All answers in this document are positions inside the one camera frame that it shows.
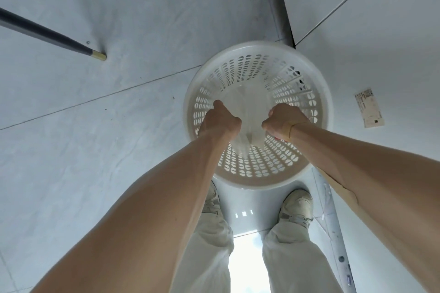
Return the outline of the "person's right hand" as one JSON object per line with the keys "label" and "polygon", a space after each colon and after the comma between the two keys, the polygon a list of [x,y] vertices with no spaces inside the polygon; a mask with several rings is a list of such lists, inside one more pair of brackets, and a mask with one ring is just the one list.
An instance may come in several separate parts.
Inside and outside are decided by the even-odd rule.
{"label": "person's right hand", "polygon": [[300,124],[310,124],[309,118],[297,106],[286,103],[279,103],[272,107],[268,113],[268,118],[261,124],[263,130],[286,142],[290,142],[291,130]]}

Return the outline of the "person's left hand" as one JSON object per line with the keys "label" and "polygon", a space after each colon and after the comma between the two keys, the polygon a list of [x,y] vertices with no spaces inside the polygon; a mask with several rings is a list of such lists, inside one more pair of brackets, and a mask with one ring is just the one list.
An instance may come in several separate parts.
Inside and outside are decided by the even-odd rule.
{"label": "person's left hand", "polygon": [[205,114],[198,130],[198,137],[219,132],[226,135],[228,140],[234,139],[240,132],[242,121],[229,112],[222,101],[215,100],[213,108]]}

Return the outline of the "clear plastic bag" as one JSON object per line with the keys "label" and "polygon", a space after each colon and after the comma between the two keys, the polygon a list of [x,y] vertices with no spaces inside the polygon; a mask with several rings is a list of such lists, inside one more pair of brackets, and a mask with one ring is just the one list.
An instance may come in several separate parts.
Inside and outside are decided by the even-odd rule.
{"label": "clear plastic bag", "polygon": [[263,150],[266,131],[261,124],[272,108],[267,91],[257,84],[230,86],[217,99],[242,122],[238,135],[231,141],[236,154],[245,159],[252,147]]}

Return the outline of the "person's left forearm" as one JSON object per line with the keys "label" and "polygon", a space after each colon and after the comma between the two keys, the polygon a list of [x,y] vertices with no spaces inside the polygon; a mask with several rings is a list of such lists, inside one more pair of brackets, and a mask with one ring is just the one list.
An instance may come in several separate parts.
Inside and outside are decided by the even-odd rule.
{"label": "person's left forearm", "polygon": [[231,137],[204,131],[142,175],[31,293],[168,293]]}

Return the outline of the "person's right forearm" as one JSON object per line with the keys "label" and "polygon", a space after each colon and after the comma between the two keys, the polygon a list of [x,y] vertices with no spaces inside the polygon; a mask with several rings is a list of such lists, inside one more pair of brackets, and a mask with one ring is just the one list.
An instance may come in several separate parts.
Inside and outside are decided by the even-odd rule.
{"label": "person's right forearm", "polygon": [[398,242],[414,275],[440,293],[440,162],[341,136],[311,123],[284,126],[289,140]]}

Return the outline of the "white perforated plastic laundry basket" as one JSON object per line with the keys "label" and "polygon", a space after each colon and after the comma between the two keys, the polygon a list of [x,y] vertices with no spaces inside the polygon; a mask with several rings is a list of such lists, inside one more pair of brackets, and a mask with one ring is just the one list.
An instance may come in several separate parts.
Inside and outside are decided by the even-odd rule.
{"label": "white perforated plastic laundry basket", "polygon": [[[250,41],[225,49],[209,59],[195,74],[184,100],[184,128],[189,140],[213,102],[230,86],[257,84],[271,106],[297,106],[320,128],[333,128],[333,102],[322,73],[303,54],[279,42]],[[278,188],[299,179],[311,168],[293,144],[266,132],[264,149],[252,147],[247,158],[239,157],[231,143],[222,154],[214,177],[247,190]]]}

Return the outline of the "person's left cream shoe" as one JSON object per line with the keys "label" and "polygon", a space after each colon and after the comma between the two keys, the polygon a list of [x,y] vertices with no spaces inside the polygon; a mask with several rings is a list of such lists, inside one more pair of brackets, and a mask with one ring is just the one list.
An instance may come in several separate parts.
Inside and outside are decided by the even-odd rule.
{"label": "person's left cream shoe", "polygon": [[212,213],[221,217],[223,216],[217,188],[213,182],[210,184],[202,213]]}

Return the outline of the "person's cream shoe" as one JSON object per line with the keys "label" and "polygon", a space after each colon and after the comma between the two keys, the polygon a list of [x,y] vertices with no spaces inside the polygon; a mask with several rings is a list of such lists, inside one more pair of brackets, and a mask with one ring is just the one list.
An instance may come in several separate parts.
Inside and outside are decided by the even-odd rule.
{"label": "person's cream shoe", "polygon": [[213,182],[210,184],[202,213],[212,213],[221,217],[223,216],[217,188]]}
{"label": "person's cream shoe", "polygon": [[293,190],[282,203],[278,223],[290,222],[309,229],[314,219],[313,208],[313,199],[307,190]]}

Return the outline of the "person's right cream shoe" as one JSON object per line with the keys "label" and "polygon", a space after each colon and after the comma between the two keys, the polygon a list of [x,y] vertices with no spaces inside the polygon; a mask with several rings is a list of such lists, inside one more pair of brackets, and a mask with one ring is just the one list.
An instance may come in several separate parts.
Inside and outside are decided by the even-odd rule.
{"label": "person's right cream shoe", "polygon": [[314,219],[313,208],[313,199],[307,190],[293,190],[282,203],[278,223],[290,222],[309,229]]}

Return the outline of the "beige paper label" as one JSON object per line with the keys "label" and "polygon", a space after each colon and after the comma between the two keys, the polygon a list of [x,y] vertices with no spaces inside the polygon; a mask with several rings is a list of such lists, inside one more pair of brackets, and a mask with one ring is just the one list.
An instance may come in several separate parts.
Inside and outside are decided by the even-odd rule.
{"label": "beige paper label", "polygon": [[364,128],[368,129],[385,125],[382,113],[371,88],[367,88],[355,94],[355,99],[363,119]]}

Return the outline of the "person's left white trouser leg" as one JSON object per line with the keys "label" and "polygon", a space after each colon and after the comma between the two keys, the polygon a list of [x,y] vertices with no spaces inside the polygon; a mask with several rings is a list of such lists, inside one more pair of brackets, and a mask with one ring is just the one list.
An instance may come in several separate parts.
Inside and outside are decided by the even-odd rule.
{"label": "person's left white trouser leg", "polygon": [[233,232],[220,214],[202,213],[177,269],[170,293],[230,293]]}

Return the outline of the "person's white trouser leg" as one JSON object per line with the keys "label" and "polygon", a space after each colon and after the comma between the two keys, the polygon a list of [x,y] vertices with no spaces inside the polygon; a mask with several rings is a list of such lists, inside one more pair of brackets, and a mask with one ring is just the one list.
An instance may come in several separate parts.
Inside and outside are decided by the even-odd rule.
{"label": "person's white trouser leg", "polygon": [[220,214],[202,213],[177,269],[170,293],[230,293],[233,232]]}
{"label": "person's white trouser leg", "polygon": [[264,239],[262,256],[271,293],[343,293],[326,256],[300,224],[276,224]]}

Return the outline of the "person's right white trouser leg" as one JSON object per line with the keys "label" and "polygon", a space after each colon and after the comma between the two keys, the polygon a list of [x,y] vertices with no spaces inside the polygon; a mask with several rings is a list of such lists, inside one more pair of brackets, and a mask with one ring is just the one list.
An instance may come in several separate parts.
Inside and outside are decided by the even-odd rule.
{"label": "person's right white trouser leg", "polygon": [[300,224],[276,224],[264,239],[262,256],[271,293],[343,293],[326,256]]}

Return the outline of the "black furniture leg gold tip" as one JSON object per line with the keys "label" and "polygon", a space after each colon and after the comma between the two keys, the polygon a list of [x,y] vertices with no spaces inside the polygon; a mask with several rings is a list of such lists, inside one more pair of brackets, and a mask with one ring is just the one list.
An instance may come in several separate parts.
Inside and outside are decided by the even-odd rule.
{"label": "black furniture leg gold tip", "polygon": [[84,46],[65,35],[11,13],[3,8],[0,8],[0,26],[101,61],[107,60],[106,54]]}

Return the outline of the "grey metal rail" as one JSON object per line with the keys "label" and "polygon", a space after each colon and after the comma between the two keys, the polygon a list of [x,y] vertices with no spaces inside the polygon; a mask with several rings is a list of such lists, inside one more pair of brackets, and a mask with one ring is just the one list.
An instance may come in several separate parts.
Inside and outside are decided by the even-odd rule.
{"label": "grey metal rail", "polygon": [[333,200],[332,188],[317,168],[312,168],[312,173],[319,200],[315,220],[323,234],[323,248],[326,248],[323,252],[342,291],[357,293]]}

